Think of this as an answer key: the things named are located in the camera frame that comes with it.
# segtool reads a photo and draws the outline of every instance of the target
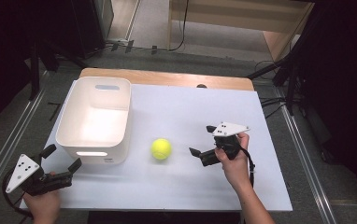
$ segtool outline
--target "tennis ball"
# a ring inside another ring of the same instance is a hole
[[[172,153],[172,146],[166,139],[158,138],[152,143],[151,153],[155,159],[164,160]]]

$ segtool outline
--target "hand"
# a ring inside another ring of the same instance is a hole
[[[240,145],[247,149],[249,146],[250,137],[245,133],[239,133],[237,135]],[[240,150],[233,160],[229,160],[225,151],[219,148],[215,149],[216,157],[222,163],[222,169],[228,182],[232,185],[235,191],[243,185],[250,184],[248,157]]]
[[[23,199],[33,214],[35,224],[52,224],[58,218],[61,203],[58,190],[36,196],[25,193]]]

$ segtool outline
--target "white table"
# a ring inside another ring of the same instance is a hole
[[[61,189],[62,208],[239,211],[238,198],[221,164],[203,167],[188,149],[214,148],[206,126],[227,121],[251,128],[254,188],[266,209],[293,210],[257,92],[140,84],[134,84],[132,91],[133,127],[127,159],[118,165],[83,164],[74,174],[73,186]],[[43,161],[45,172],[64,172],[74,161],[56,144],[58,120],[46,144],[55,144],[57,150]],[[159,137],[169,139],[173,147],[165,161],[150,154],[152,141]]]

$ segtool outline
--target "wooden table edge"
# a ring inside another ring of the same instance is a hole
[[[187,73],[167,73],[129,69],[85,68],[81,77],[121,77],[133,84],[197,87],[200,84],[210,89],[254,91],[250,79],[245,77],[219,77]]]

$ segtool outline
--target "white plastic container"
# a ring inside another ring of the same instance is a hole
[[[82,77],[66,101],[56,142],[83,163],[126,159],[131,130],[131,83],[116,77]]]

